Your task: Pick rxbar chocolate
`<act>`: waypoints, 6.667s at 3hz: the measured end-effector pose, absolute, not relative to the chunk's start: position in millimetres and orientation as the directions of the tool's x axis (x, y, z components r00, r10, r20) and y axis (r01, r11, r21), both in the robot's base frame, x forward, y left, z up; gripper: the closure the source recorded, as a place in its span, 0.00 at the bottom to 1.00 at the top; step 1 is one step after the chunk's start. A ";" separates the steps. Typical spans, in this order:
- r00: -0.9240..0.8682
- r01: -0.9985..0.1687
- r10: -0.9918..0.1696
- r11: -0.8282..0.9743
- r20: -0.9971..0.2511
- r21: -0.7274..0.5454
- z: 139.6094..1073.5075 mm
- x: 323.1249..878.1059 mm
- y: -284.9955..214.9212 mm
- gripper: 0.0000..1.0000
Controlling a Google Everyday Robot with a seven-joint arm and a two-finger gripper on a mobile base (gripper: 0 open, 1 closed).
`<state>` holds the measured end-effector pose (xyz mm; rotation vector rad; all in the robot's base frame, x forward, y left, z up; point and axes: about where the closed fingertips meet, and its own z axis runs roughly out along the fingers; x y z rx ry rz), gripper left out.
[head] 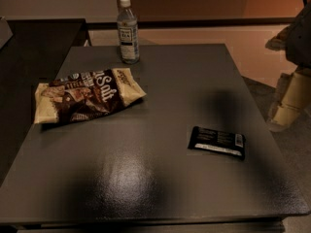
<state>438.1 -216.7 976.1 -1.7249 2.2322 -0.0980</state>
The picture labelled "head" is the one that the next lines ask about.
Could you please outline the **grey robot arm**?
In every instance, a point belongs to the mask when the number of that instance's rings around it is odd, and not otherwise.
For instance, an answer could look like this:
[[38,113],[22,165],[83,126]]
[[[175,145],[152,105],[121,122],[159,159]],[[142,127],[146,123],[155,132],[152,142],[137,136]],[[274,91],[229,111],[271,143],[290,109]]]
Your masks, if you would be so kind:
[[277,82],[266,121],[272,132],[289,128],[311,103],[311,0],[303,4],[294,21],[265,44],[267,49],[283,50],[286,59],[297,65]]

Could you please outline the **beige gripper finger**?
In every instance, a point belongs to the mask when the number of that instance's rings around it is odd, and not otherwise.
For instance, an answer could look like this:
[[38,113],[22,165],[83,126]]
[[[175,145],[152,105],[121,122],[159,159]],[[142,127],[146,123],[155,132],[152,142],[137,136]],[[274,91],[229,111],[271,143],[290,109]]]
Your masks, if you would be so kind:
[[269,130],[280,132],[289,128],[310,103],[311,69],[298,67],[290,75],[282,73],[268,112]]

